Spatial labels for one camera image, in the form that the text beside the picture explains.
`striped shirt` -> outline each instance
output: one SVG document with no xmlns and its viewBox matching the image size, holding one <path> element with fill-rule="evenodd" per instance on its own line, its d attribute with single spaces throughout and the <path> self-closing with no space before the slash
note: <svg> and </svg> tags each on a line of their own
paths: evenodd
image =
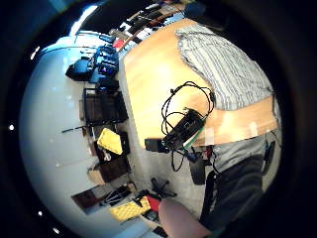
<svg viewBox="0 0 317 238">
<path fill-rule="evenodd" d="M 237 110 L 272 95 L 259 65 L 228 40 L 198 24 L 175 34 L 182 60 L 214 89 L 216 108 Z"/>
</svg>

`wooden table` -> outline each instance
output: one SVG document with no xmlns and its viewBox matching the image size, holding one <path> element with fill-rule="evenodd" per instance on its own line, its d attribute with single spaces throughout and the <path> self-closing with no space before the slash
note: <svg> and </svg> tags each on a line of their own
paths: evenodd
<svg viewBox="0 0 317 238">
<path fill-rule="evenodd" d="M 184 19 L 170 24 L 132 49 L 124 57 L 126 83 L 138 131 L 140 145 L 146 138 L 162 138 L 160 109 L 170 96 L 170 89 L 187 80 L 200 86 L 210 85 L 181 59 L 174 31 L 194 24 Z M 207 100 L 198 89 L 184 87 L 172 99 L 169 110 L 194 108 L 204 114 Z M 180 117 L 171 116 L 175 125 Z M 272 114 L 272 97 L 235 111 L 215 109 L 194 146 L 214 145 L 249 139 L 277 128 Z"/>
</svg>

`person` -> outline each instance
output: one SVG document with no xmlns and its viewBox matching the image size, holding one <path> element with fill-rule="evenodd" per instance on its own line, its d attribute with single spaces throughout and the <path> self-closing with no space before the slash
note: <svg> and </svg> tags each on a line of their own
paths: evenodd
<svg viewBox="0 0 317 238">
<path fill-rule="evenodd" d="M 215 161 L 218 173 L 212 171 L 207 177 L 200 219 L 170 198 L 159 204 L 159 222 L 168 237 L 215 238 L 250 214 L 264 194 L 265 145 L 265 135 L 218 145 L 214 149 L 221 156 Z"/>
</svg>

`yellow object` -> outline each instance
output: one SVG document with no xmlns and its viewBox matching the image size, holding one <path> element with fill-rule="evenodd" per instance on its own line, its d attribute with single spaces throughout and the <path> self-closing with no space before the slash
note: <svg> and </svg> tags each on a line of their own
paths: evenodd
<svg viewBox="0 0 317 238">
<path fill-rule="evenodd" d="M 122 154 L 120 136 L 108 128 L 104 128 L 102 130 L 98 138 L 97 144 L 108 151 L 111 151 L 118 155 Z"/>
<path fill-rule="evenodd" d="M 117 220 L 124 221 L 151 209 L 149 201 L 145 196 L 141 199 L 141 205 L 143 207 L 139 207 L 134 201 L 130 201 L 126 204 L 112 207 L 109 210 Z"/>
</svg>

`cable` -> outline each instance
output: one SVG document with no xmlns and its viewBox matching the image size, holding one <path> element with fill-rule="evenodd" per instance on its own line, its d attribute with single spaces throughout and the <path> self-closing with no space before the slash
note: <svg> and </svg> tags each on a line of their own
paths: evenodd
<svg viewBox="0 0 317 238">
<path fill-rule="evenodd" d="M 122 195 L 122 193 L 119 192 L 119 191 L 117 191 L 117 190 L 119 189 L 119 187 L 116 188 L 110 181 L 109 181 L 109 184 L 110 184 L 110 186 L 112 187 L 112 189 L 114 189 L 113 192 L 117 193 L 116 195 L 119 195 L 120 198 L 125 199 L 125 197 Z"/>
<path fill-rule="evenodd" d="M 215 96 L 214 96 L 214 93 L 213 91 L 208 88 L 208 87 L 200 87 L 198 86 L 195 82 L 193 81 L 185 81 L 183 84 L 181 84 L 180 86 L 178 86 L 176 89 L 171 89 L 170 90 L 170 97 L 164 102 L 164 104 L 162 105 L 161 107 L 161 110 L 160 110 L 160 114 L 161 114 L 161 117 L 162 117 L 162 122 L 161 122 L 161 125 L 160 125 L 160 129 L 162 131 L 163 134 L 165 135 L 168 135 L 168 133 L 170 132 L 170 129 L 173 130 L 174 127 L 168 122 L 168 117 L 171 116 L 171 115 L 174 115 L 174 114 L 180 114 L 182 116 L 185 116 L 186 114 L 183 113 L 183 112 L 178 112 L 178 111 L 174 111 L 174 112 L 169 112 L 168 113 L 168 107 L 170 105 L 170 102 L 171 102 L 171 99 L 172 97 L 183 87 L 185 86 L 189 86 L 189 87 L 195 87 L 199 90 L 201 90 L 204 95 L 206 96 L 206 99 L 208 101 L 208 109 L 205 113 L 205 115 L 202 115 L 200 112 L 197 112 L 197 114 L 201 117 L 201 119 L 205 122 L 207 117 L 209 116 L 209 114 L 213 111 L 214 109 L 214 106 L 215 106 Z M 200 135 L 200 133 L 203 131 L 203 127 L 200 128 L 198 130 L 198 132 L 196 132 L 196 134 L 192 137 L 192 139 L 184 146 L 182 145 L 182 148 L 180 149 L 176 149 L 176 142 L 177 140 L 174 140 L 172 142 L 172 145 L 169 145 L 169 149 L 171 150 L 171 167 L 172 169 L 175 171 L 175 172 L 178 172 L 183 164 L 183 160 L 184 160 L 184 157 L 186 156 L 186 154 L 188 153 L 187 149 L 191 146 L 191 144 L 197 139 L 197 137 Z M 176 139 L 178 140 L 181 140 L 180 136 L 179 135 L 176 135 Z M 179 153 L 182 155 L 182 158 L 181 158 L 181 162 L 180 162 L 180 165 L 176 168 L 175 167 L 175 164 L 174 164 L 174 153 Z"/>
<path fill-rule="evenodd" d="M 219 171 L 217 170 L 216 165 L 215 165 L 215 162 L 217 159 L 217 154 L 214 152 L 212 145 L 210 145 L 210 150 L 211 150 L 211 157 L 212 157 L 212 155 L 214 155 L 214 158 L 213 158 L 213 162 L 211 162 L 211 157 L 210 157 L 209 162 L 212 165 L 212 169 L 214 170 L 215 175 L 218 175 Z"/>
<path fill-rule="evenodd" d="M 62 130 L 61 133 L 66 133 L 66 132 L 69 132 L 69 131 L 74 131 L 74 130 L 77 130 L 77 129 L 80 129 L 80 128 L 86 128 L 86 127 L 87 127 L 87 126 L 73 127 L 73 128 L 69 128 L 69 129 Z"/>
<path fill-rule="evenodd" d="M 270 131 L 270 132 L 272 133 L 272 135 L 274 136 L 275 140 L 277 141 L 279 147 L 281 148 L 282 145 L 281 145 L 281 143 L 279 142 L 279 140 L 277 139 L 277 136 L 276 136 L 275 132 L 273 132 L 273 131 Z"/>
</svg>

